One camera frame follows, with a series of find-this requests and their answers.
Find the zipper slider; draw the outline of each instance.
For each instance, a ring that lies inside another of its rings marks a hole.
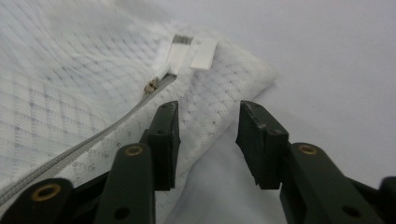
[[[150,94],[153,93],[155,90],[158,89],[158,83],[160,80],[162,80],[166,74],[169,72],[171,69],[171,64],[166,63],[163,66],[158,69],[158,71],[155,73],[154,79],[152,79],[145,87],[145,94]]]

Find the bag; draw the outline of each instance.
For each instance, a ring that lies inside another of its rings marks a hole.
[[[145,86],[175,35],[192,37],[177,76]],[[203,41],[218,42],[209,70],[191,69]],[[276,78],[268,65],[205,28],[173,21],[147,1],[0,2],[0,214],[40,180],[79,186],[138,142],[157,107],[179,101],[176,188],[156,192],[162,223],[192,164],[237,118],[239,102]]]

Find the zipper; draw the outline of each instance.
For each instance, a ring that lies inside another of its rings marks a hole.
[[[41,165],[36,170],[34,170],[29,175],[25,176],[23,179],[17,183],[6,187],[0,191],[0,217],[9,208],[9,205],[14,202],[12,199],[16,197],[31,186],[34,183],[40,182],[44,179],[52,178],[57,175],[66,165],[70,164],[76,158],[78,158],[82,153],[86,152],[88,149],[93,147],[96,143],[100,142],[112,131],[116,130],[125,120],[131,117],[138,109],[149,102],[154,96],[156,96],[160,91],[165,89],[166,86],[171,84],[176,80],[175,75],[167,74],[163,79],[159,80],[158,87],[155,91],[147,93],[143,96],[142,100],[137,103],[134,108],[132,108],[126,115],[121,119],[117,120],[115,123],[102,130],[101,132],[95,134],[94,136],[88,138],[87,140],[79,143],[78,145],[69,148],[61,155],[55,157],[54,159],[48,161],[47,163]]]

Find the zipper teeth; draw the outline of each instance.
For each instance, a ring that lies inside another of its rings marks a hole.
[[[157,95],[160,91],[162,91],[166,86],[172,83],[176,79],[175,75],[166,75],[160,82],[159,87],[156,91],[150,94],[146,94],[143,96],[142,100],[137,103],[134,108],[132,108],[126,115],[124,115],[121,119],[117,120],[115,123],[97,133],[96,135],[88,138],[87,140],[79,143],[78,145],[69,148],[66,152],[61,155],[55,157],[51,161],[48,161],[44,165],[40,166],[32,173],[18,181],[17,183],[5,188],[0,192],[0,212],[3,210],[1,208],[7,201],[9,201],[12,197],[17,195],[23,189],[27,188],[29,184],[39,182],[44,178],[51,178],[56,175],[60,170],[62,170],[67,164],[71,161],[71,158],[77,158],[79,155],[90,149],[94,144],[102,140],[106,135],[110,132],[114,131],[120,124],[122,124],[125,120],[132,116],[134,112],[140,109],[143,105],[145,105],[148,101],[150,101],[155,95]]]

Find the white background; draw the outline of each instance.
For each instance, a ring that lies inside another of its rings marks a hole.
[[[396,175],[395,1],[154,2],[224,33],[279,72],[253,101],[292,143],[325,149],[345,175],[371,187]],[[166,224],[286,223],[279,192],[254,185],[236,133],[235,121],[194,164]]]

